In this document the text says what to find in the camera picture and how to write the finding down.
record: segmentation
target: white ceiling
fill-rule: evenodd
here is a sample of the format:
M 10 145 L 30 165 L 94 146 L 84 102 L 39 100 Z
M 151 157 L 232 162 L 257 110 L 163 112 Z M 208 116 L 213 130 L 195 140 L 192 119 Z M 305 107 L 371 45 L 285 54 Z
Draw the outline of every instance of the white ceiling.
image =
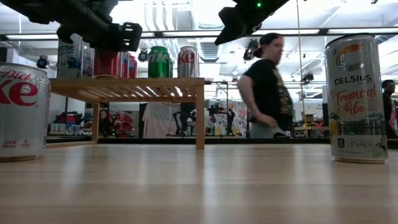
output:
M 398 25 L 396 14 L 398 0 L 379 0 L 375 5 L 371 5 L 370 0 L 299 0 L 298 2 L 300 28 L 394 27 Z M 195 30 L 200 27 L 221 29 L 222 23 L 218 18 L 218 11 L 222 7 L 233 5 L 232 0 L 121 1 L 114 8 L 111 16 L 114 22 L 121 24 L 138 22 L 147 31 Z M 297 21 L 297 3 L 291 0 L 266 19 L 262 24 L 262 29 L 297 29 L 299 28 Z M 57 23 L 33 24 L 25 16 L 6 6 L 0 6 L 0 34 L 55 33 L 58 27 Z M 288 82 L 299 81 L 300 68 L 303 68 L 303 72 L 314 73 L 315 81 L 325 81 L 320 59 L 323 58 L 325 43 L 335 38 L 337 36 L 301 37 L 300 53 L 299 38 L 285 37 L 284 58 L 279 65 L 283 79 Z M 393 62 L 393 58 L 398 57 L 394 52 L 398 48 L 397 38 L 394 37 L 379 46 L 381 67 L 384 71 L 391 70 L 386 73 L 388 77 L 385 78 L 398 78 L 398 73 L 395 72 L 396 63 Z M 222 45 L 217 63 L 201 64 L 201 76 L 215 80 L 230 80 L 233 72 L 238 72 L 237 76 L 240 76 L 253 63 L 253 61 L 244 62 L 243 60 L 244 49 L 249 40 L 250 38 L 242 38 Z M 200 43 L 213 41 L 214 39 L 202 38 L 141 40 L 140 48 L 149 48 L 153 45 L 177 48 L 192 45 L 200 49 Z M 36 60 L 39 55 L 48 55 L 50 60 L 57 60 L 57 41 L 22 41 L 6 44 L 17 48 L 21 54 L 33 60 Z M 147 66 L 142 63 L 139 68 L 141 72 L 145 72 Z M 298 85 L 292 84 L 291 87 L 295 89 L 293 91 L 297 91 Z

